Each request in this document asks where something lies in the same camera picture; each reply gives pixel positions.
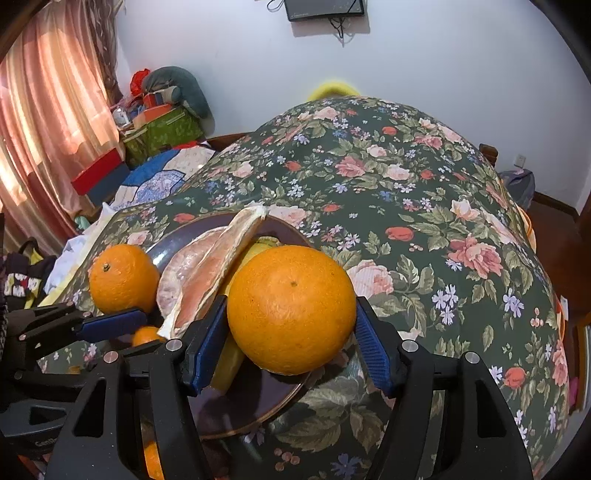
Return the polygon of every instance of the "green bag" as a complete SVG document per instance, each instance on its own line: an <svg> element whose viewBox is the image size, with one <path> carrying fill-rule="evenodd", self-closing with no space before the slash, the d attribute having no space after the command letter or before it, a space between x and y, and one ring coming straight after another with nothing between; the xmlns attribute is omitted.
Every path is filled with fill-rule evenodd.
<svg viewBox="0 0 591 480"><path fill-rule="evenodd" d="M125 161L129 168L136 168L149 157L196 140L202 135L203 130L197 118L183 107L174 108L124 138L127 150Z"/></svg>

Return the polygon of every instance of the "blue gripper pad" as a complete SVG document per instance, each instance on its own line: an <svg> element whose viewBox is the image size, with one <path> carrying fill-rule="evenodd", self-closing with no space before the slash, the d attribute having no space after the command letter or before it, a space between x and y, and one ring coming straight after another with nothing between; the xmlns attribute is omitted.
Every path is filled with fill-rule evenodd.
<svg viewBox="0 0 591 480"><path fill-rule="evenodd" d="M216 370L217 361L220 358L229 331L226 303L224 302L213 319L199 353L195 355L195 377L192 386L197 393L201 393L201 390L212 382L213 373Z"/></svg>
<svg viewBox="0 0 591 480"><path fill-rule="evenodd" d="M374 385L386 396L390 396L394 391L394 383L390 376L390 359L371 325L369 314L375 315L373 311L366 312L358 301L355 338Z"/></svg>
<svg viewBox="0 0 591 480"><path fill-rule="evenodd" d="M146 314L139 309L124 310L113 315L103 315L82 323L77 332L79 340L96 343L110 338L117 338L135 331L148 323Z"/></svg>

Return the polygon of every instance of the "cable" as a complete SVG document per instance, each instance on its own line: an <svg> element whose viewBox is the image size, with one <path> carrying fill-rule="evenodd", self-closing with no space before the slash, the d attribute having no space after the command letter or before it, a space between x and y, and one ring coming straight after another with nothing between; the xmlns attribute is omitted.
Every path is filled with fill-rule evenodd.
<svg viewBox="0 0 591 480"><path fill-rule="evenodd" d="M351 5L347 9L347 11L345 12L345 15L347 15L349 12L351 12L351 9L355 6L355 4L358 1L362 2L363 0L353 0L353 3L351 3ZM345 32L343 31L343 23L345 23L345 18L344 17L330 17L329 22L330 22L330 25L332 25L332 27L337 31L339 38L341 40L343 40L345 37Z"/></svg>
<svg viewBox="0 0 591 480"><path fill-rule="evenodd" d="M269 10L269 12L271 13L275 13L277 12L282 6L283 6L283 2L285 0L281 0L279 2L279 5L277 5L276 7L272 7L271 4L274 4L275 2L277 2L278 0L269 0L269 3L267 3L267 10Z"/></svg>

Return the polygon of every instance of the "red plastic bag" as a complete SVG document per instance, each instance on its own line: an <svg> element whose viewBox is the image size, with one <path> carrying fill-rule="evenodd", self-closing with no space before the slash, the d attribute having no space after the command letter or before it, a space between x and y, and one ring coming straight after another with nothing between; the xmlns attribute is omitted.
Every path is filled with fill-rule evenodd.
<svg viewBox="0 0 591 480"><path fill-rule="evenodd" d="M148 69L140 70L134 73L134 76L131 77L131 83L129 84L129 89L131 90L131 94L133 96L140 95L142 93L142 81L150 74Z"/></svg>

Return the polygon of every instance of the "small orange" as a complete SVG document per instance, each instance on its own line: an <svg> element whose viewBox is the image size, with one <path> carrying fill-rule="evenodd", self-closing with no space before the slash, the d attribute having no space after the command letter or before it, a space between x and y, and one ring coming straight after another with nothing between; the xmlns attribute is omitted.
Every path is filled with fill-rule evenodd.
<svg viewBox="0 0 591 480"><path fill-rule="evenodd" d="M144 447L144 457L146 459L146 468L148 476L154 480L164 480L162 465L160 465L160 456L155 442L150 442Z"/></svg>
<svg viewBox="0 0 591 480"><path fill-rule="evenodd" d="M160 340L165 342L166 338L158 335L158 327L153 325L145 325L138 328L134 336L131 339L131 346L143 345L144 343L151 342L152 340Z"/></svg>
<svg viewBox="0 0 591 480"><path fill-rule="evenodd" d="M343 268L297 245L259 253L235 275L228 294L228 323L238 346L259 367L283 375L330 361L355 317L355 291Z"/></svg>
<svg viewBox="0 0 591 480"><path fill-rule="evenodd" d="M137 245L115 245L102 252L89 270L89 290L103 313L133 307L150 313L156 304L160 274Z"/></svg>

